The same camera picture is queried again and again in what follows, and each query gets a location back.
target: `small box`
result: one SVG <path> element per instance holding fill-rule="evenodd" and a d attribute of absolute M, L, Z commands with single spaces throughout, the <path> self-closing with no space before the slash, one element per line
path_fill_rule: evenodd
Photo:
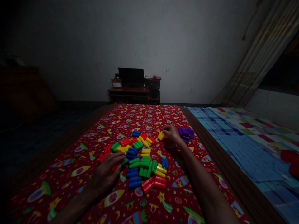
<path fill-rule="evenodd" d="M 120 79 L 111 79 L 112 87 L 113 88 L 121 88 L 122 83 Z"/>

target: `striped curtain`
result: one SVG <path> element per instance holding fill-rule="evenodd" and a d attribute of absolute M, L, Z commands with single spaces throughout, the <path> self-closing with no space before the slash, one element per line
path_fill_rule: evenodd
<path fill-rule="evenodd" d="M 252 46 L 223 90 L 222 104 L 244 107 L 299 29 L 299 1 L 276 0 Z"/>

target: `floor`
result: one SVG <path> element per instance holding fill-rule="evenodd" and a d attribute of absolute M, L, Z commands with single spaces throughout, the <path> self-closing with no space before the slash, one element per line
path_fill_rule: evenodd
<path fill-rule="evenodd" d="M 0 134 L 0 164 L 5 174 L 20 168 L 36 153 L 85 120 L 94 109 L 61 110 L 31 125 L 23 125 Z"/>

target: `red bedsheet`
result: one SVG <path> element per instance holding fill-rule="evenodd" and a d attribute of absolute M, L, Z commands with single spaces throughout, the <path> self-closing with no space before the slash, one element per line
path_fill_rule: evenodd
<path fill-rule="evenodd" d="M 106 145 L 130 139 L 132 130 L 156 138 L 168 124 L 190 125 L 177 106 L 116 105 L 11 199 L 13 218 L 19 223 L 50 221 L 83 190 Z M 240 222 L 249 223 L 200 139 L 195 136 L 188 146 L 215 179 Z M 181 168 L 184 162 L 176 146 L 166 139 L 152 147 L 154 159 L 161 162 L 161 158 L 166 157 L 169 161 L 167 189 L 153 188 L 147 195 L 140 188 L 129 191 L 125 168 L 111 193 L 92 207 L 79 223 L 204 223 L 193 188 Z"/>

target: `white wall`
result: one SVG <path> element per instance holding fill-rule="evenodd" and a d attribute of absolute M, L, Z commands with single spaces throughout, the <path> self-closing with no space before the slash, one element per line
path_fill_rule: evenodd
<path fill-rule="evenodd" d="M 253 0 L 35 1 L 7 50 L 41 68 L 58 100 L 108 101 L 118 67 L 162 77 L 161 102 L 210 103 L 237 69 L 273 0 L 241 38 Z"/>
<path fill-rule="evenodd" d="M 299 96 L 257 89 L 245 109 L 299 132 Z"/>

